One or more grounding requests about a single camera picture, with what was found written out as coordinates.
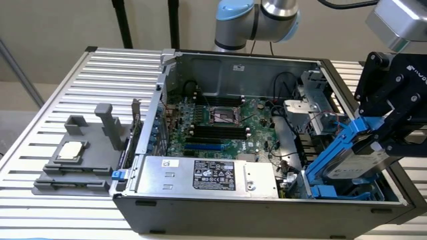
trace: black stand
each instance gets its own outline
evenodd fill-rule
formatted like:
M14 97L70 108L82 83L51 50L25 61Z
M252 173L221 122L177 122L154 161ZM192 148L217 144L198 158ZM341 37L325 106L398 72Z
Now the black stand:
M130 31L129 31L123 0L110 0L110 2L114 9L114 15L117 17L122 47L125 49L131 49L133 45L131 45L131 37L130 37Z
M178 19L180 0L166 0L168 8L168 29L170 35L170 48L180 49L180 19Z

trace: slotted metal table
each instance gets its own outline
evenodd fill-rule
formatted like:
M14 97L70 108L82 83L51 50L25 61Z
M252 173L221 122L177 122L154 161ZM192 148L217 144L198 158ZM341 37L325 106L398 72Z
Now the slotted metal table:
M113 105L111 114L130 123L133 98L141 99L141 119L154 89L161 51L97 48L83 52L39 112L0 161L0 238L47 239L200 239L198 236L137 235L109 197L33 195L42 172L65 134L67 116L93 114L97 103ZM362 66L332 61L349 90L356 90ZM427 198L427 161L404 158L400 164ZM241 239L202 237L204 239ZM402 225L385 224L357 240L425 240L427 215Z

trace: motherboard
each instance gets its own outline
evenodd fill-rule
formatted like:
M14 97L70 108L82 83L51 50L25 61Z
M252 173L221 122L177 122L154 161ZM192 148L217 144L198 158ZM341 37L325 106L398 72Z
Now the motherboard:
M166 105L166 155L278 162L276 132L262 98L182 97Z

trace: white sticker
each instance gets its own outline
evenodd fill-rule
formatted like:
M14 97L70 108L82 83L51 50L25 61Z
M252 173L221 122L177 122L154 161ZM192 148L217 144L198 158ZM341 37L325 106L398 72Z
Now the white sticker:
M384 152L372 152L369 155L354 155L353 152L345 160L326 174L330 179L354 179L358 178L388 157Z
M232 70L242 72L245 70L245 66L242 66L242 65L232 65Z
M177 168L180 165L180 160L177 159L162 159L161 167Z

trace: power supply label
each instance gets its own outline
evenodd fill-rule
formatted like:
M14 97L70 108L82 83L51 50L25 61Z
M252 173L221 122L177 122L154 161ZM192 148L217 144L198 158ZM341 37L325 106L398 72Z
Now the power supply label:
M232 161L193 161L192 187L198 190L236 190Z

